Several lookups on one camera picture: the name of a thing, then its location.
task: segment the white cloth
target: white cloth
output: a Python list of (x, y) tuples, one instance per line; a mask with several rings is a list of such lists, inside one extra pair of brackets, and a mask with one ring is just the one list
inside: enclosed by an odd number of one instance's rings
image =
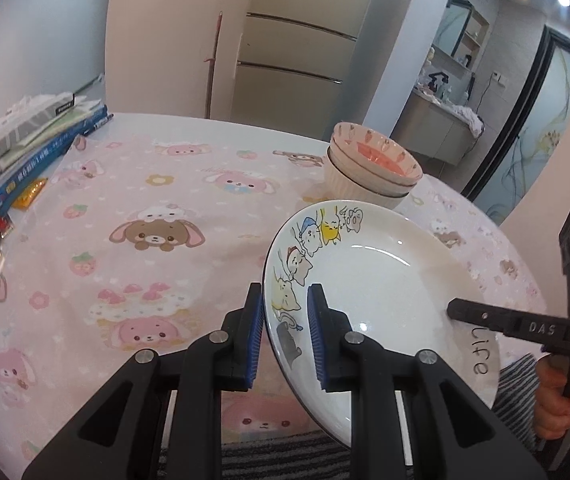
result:
[(474, 113), (474, 110), (472, 110), (472, 108), (470, 108), (469, 106), (454, 105), (454, 106), (452, 106), (452, 111), (458, 117), (460, 117), (460, 119), (465, 124), (467, 124), (467, 126), (469, 126), (470, 132), (472, 132), (472, 136), (475, 139), (478, 139), (480, 134), (482, 134), (483, 130), (485, 129), (485, 124), (480, 119), (480, 117), (478, 117)]

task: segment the screw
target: screw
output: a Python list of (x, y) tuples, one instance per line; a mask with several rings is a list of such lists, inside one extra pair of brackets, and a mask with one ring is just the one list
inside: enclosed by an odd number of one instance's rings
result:
[(209, 334), (209, 340), (212, 343), (224, 343), (229, 339), (229, 334), (224, 330), (214, 330), (214, 332)]
[(350, 331), (345, 334), (345, 340), (353, 345), (360, 345), (363, 341), (365, 341), (365, 336), (360, 332)]
[(419, 361), (425, 363), (426, 365), (433, 365), (438, 361), (438, 358), (438, 355), (436, 355), (431, 350), (421, 350), (418, 352)]
[(153, 358), (154, 352), (152, 352), (149, 348), (146, 348), (145, 350), (139, 350), (136, 352), (136, 356), (134, 357), (134, 359), (136, 359), (136, 362), (142, 365), (150, 362)]

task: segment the stack of bowls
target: stack of bowls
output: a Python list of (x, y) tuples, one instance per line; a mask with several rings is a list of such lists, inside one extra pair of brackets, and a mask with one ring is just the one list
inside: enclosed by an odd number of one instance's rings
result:
[(401, 145), (360, 124), (338, 123), (327, 149), (325, 183), (335, 198), (395, 208), (423, 176)]

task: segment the recessed light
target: recessed light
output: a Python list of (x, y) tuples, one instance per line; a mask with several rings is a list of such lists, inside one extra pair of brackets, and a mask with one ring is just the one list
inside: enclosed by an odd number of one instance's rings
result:
[(558, 0), (563, 7), (569, 7), (570, 0)]

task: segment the blue book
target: blue book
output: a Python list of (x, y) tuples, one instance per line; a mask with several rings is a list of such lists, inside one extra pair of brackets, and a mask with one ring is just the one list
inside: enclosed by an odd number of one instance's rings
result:
[(4, 216), (23, 190), (59, 156), (68, 150), (76, 136), (88, 136), (107, 123), (107, 106), (103, 106), (84, 121), (68, 128), (47, 144), (39, 147), (0, 186), (0, 216)]

